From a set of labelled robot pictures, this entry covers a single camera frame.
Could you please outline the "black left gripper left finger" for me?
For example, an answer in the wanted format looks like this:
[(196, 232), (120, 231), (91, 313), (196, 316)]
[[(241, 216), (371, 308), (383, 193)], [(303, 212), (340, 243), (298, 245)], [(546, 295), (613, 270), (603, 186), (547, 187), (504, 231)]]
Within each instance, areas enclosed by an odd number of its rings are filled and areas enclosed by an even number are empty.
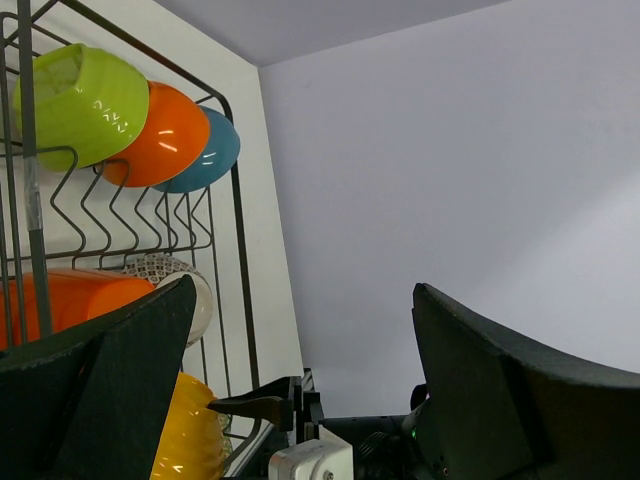
[(188, 277), (1, 353), (4, 479), (147, 479), (195, 308)]

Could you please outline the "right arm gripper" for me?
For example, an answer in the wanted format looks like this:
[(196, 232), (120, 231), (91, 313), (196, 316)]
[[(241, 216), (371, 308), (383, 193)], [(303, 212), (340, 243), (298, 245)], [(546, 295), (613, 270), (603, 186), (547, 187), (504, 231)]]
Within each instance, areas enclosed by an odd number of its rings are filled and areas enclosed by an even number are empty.
[(317, 391), (303, 388), (299, 376), (282, 377), (256, 390), (212, 400), (216, 413), (266, 420), (278, 430), (293, 430), (291, 446), (312, 439), (348, 443), (353, 450), (354, 479), (438, 479), (440, 456), (419, 430), (428, 425), (424, 384), (412, 393), (412, 411), (404, 416), (326, 418)]

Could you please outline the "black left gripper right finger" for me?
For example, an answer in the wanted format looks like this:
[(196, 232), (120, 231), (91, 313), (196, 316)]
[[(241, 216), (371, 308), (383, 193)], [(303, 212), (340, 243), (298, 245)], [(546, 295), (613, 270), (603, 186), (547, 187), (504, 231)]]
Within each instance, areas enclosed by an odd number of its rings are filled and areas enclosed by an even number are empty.
[(415, 440), (438, 479), (635, 479), (639, 377), (413, 291), (427, 397)]

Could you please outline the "yellow round bowl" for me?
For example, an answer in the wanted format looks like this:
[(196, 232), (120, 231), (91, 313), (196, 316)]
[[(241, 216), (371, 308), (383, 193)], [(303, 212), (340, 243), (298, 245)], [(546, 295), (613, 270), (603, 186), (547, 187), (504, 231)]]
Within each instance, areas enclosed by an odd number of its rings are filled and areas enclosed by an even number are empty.
[(221, 479), (222, 427), (209, 409), (212, 390), (195, 377), (178, 374), (150, 479)]

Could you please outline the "red orange square bowl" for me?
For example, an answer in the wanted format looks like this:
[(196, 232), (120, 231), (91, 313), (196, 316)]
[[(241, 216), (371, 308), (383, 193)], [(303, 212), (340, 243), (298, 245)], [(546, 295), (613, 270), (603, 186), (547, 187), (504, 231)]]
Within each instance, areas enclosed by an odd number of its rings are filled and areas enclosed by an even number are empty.
[[(32, 273), (23, 274), (24, 311), (27, 340), (40, 338)], [(17, 296), (17, 281), (7, 282), (11, 307), (12, 343), (21, 344), (21, 326)], [(48, 286), (53, 332), (71, 328), (85, 321), (115, 311), (152, 292), (149, 281), (135, 276), (96, 269), (48, 270)], [(8, 347), (6, 310), (1, 281), (1, 350)]]

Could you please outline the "blue ceramic bowl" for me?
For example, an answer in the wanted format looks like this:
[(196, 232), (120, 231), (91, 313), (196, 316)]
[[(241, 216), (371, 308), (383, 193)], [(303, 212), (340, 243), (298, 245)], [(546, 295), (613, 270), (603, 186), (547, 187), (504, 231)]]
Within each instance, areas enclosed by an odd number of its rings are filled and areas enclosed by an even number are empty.
[(152, 186), (152, 189), (162, 193), (191, 193), (221, 179), (236, 164), (241, 140), (234, 125), (225, 115), (212, 108), (200, 106), (200, 109), (210, 125), (204, 150), (187, 169), (168, 181)]

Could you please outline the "orange white round bowl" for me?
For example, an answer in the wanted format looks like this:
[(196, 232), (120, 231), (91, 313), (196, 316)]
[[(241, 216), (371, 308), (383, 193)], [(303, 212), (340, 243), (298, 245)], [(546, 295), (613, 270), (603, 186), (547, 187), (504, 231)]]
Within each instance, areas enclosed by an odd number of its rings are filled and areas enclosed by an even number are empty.
[(138, 137), (104, 162), (102, 177), (124, 187), (151, 187), (190, 167), (204, 151), (210, 123), (204, 111), (176, 88), (150, 81), (149, 111)]

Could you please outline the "white square bowl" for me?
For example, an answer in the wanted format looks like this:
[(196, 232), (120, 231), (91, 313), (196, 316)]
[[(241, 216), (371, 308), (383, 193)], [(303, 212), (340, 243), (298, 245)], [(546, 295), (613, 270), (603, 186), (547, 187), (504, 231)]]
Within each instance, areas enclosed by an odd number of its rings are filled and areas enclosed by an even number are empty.
[(143, 130), (150, 102), (138, 69), (82, 43), (33, 59), (33, 94), (38, 161), (53, 172), (125, 150)]

